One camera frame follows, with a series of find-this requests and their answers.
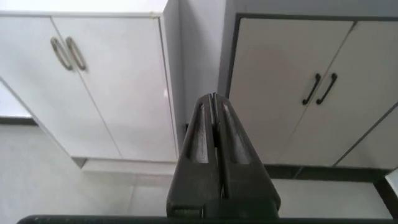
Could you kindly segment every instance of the cabinet handle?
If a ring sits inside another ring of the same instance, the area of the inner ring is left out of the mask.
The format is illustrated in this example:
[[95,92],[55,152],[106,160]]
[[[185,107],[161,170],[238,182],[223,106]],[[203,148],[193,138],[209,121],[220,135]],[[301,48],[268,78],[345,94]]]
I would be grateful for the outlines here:
[[70,53],[72,54],[72,57],[77,64],[77,67],[79,67],[80,70],[82,70],[82,71],[86,70],[85,61],[83,60],[83,57],[81,56],[81,53],[80,53],[79,49],[77,48],[73,39],[71,37],[67,37],[67,39],[65,41],[67,42],[68,49],[69,49]]
[[310,95],[307,97],[307,99],[304,99],[304,100],[303,100],[303,105],[306,105],[306,104],[310,101],[311,96],[312,96],[313,92],[315,91],[315,89],[317,88],[318,83],[319,83],[320,80],[321,80],[321,75],[316,74],[316,75],[315,75],[315,84],[314,84],[314,86],[312,87],[312,90],[311,90]]
[[57,56],[58,60],[61,62],[61,64],[65,67],[66,70],[70,71],[72,70],[72,65],[68,61],[68,64],[64,61],[64,58],[68,60],[67,55],[65,51],[63,50],[62,46],[60,45],[60,42],[57,40],[56,37],[52,37],[50,39],[52,49],[54,50],[55,55]]
[[320,105],[323,102],[323,100],[325,100],[326,96],[328,95],[328,93],[329,93],[331,87],[333,86],[333,84],[335,84],[336,80],[337,80],[337,74],[335,74],[335,73],[331,74],[331,83],[330,83],[328,89],[326,90],[325,94],[323,95],[323,97],[320,98],[320,99],[317,99],[317,104],[318,105]]

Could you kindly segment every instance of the black trim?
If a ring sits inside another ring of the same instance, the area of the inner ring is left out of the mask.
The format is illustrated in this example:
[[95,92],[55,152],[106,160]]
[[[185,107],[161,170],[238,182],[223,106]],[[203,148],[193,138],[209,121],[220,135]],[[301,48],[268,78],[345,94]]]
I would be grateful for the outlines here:
[[379,192],[380,198],[383,200],[393,219],[398,219],[398,196],[385,179],[374,183],[374,187]]
[[237,13],[238,18],[250,19],[291,19],[311,21],[398,21],[398,17],[388,16],[321,16],[321,15],[288,15],[288,14],[256,14]]
[[240,14],[236,14],[235,25],[234,25],[234,35],[233,35],[233,39],[232,39],[231,59],[229,60],[228,79],[227,79],[226,93],[225,93],[225,97],[227,97],[227,99],[229,99],[229,91],[231,89],[232,72],[234,69],[236,45],[238,44],[240,24],[241,24],[241,16],[240,16]]
[[37,126],[37,123],[32,118],[9,118],[2,116],[0,116],[0,124]]
[[377,182],[391,172],[386,169],[264,165],[272,179]]
[[229,60],[229,70],[225,96],[229,98],[231,89],[232,72],[235,62],[236,46],[238,44],[239,26],[242,18],[250,19],[291,19],[291,20],[312,20],[312,21],[398,21],[398,17],[380,16],[308,16],[308,15],[286,15],[286,14],[255,14],[255,13],[236,13],[234,33],[232,40],[231,59]]

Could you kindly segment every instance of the white tile floor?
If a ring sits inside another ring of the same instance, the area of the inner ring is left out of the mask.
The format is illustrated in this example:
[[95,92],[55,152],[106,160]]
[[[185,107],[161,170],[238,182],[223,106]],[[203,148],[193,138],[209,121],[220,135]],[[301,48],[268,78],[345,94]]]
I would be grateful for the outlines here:
[[[82,172],[38,127],[0,126],[0,223],[31,214],[165,216],[171,181]],[[391,218],[372,184],[273,183],[281,217]]]

